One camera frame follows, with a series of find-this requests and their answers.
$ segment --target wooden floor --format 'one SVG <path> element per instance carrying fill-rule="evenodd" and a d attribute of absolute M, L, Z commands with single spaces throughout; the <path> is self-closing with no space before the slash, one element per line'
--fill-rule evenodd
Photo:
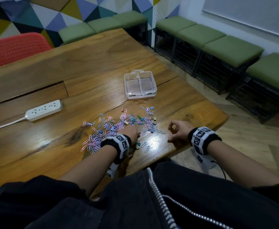
<path fill-rule="evenodd" d="M 170 63 L 168 59 L 157 53 L 154 55 L 229 116 L 227 123 L 217 131 L 225 143 L 279 174 L 279 115 L 262 125 L 252 115 L 227 101 L 225 99 L 227 94 L 218 96 L 215 91 L 192 78 L 188 73 Z M 190 150 L 172 159 L 185 167 L 223 177 L 219 167 L 210 171 L 202 170 Z"/>

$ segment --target wooden table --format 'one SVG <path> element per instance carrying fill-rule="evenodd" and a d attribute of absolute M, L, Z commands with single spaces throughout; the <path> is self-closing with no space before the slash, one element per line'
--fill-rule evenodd
<path fill-rule="evenodd" d="M 124 74 L 151 70 L 157 84 L 155 99 L 127 100 Z M 80 162 L 80 152 L 100 113 L 118 119 L 121 108 L 144 116 L 140 105 L 154 106 L 160 128 L 171 119 L 194 126 L 221 127 L 228 116 L 172 72 L 124 30 L 112 30 L 0 67 L 0 125 L 20 119 L 31 108 L 60 99 L 63 110 L 30 122 L 0 129 L 0 186 L 37 175 L 58 178 Z M 185 145 L 167 143 L 168 134 L 141 137 L 150 146 L 127 161 L 127 174 L 171 157 Z M 100 191 L 108 179 L 99 186 Z"/>

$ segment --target geometric patterned wall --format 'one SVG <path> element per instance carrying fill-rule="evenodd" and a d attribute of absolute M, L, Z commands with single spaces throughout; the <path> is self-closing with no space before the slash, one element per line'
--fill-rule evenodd
<path fill-rule="evenodd" d="M 80 22 L 135 10 L 148 17 L 149 45 L 159 19 L 177 15 L 180 0 L 21 0 L 0 2 L 0 38 L 28 32 L 42 34 L 52 47 L 58 31 Z"/>

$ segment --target green cushion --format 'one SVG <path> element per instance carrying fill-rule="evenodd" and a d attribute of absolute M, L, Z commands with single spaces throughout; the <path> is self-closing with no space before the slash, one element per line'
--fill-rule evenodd
<path fill-rule="evenodd" d="M 148 22 L 148 18 L 136 11 L 129 11 L 125 12 L 123 14 L 116 14 L 113 16 L 117 21 L 119 21 L 123 28 L 131 27 L 131 26 L 136 26 L 141 23 L 146 23 Z"/>
<path fill-rule="evenodd" d="M 88 25 L 96 32 L 96 34 L 122 27 L 121 23 L 112 17 L 96 19 L 88 22 Z"/>
<path fill-rule="evenodd" d="M 169 34 L 176 35 L 176 33 L 180 30 L 194 25 L 196 25 L 196 23 L 193 21 L 187 20 L 180 16 L 174 16 L 158 21 L 156 27 L 167 31 Z"/>
<path fill-rule="evenodd" d="M 234 67 L 239 67 L 259 57 L 264 49 L 233 36 L 224 36 L 214 42 L 207 43 L 203 47 L 203 51 Z"/>
<path fill-rule="evenodd" d="M 78 41 L 96 34 L 91 27 L 86 23 L 79 23 L 76 25 L 68 26 L 59 31 L 59 35 L 64 42 L 68 44 L 71 42 Z"/>
<path fill-rule="evenodd" d="M 279 89 L 279 54 L 263 57 L 250 66 L 247 72 Z"/>
<path fill-rule="evenodd" d="M 180 39 L 183 39 L 185 42 L 190 43 L 203 49 L 203 47 L 210 42 L 217 40 L 218 38 L 224 37 L 226 34 L 214 30 L 213 28 L 197 24 L 194 26 L 187 27 L 183 30 L 180 30 L 176 36 Z"/>

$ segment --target person's right arm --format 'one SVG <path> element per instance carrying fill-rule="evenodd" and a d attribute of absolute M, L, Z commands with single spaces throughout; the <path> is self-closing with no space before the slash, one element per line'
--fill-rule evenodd
<path fill-rule="evenodd" d="M 188 140 L 188 134 L 193 128 L 186 121 L 173 120 L 168 129 L 174 134 L 169 136 L 168 142 L 176 139 Z M 207 152 L 239 185 L 251 188 L 279 184 L 279 177 L 276 174 L 220 140 L 210 142 Z"/>

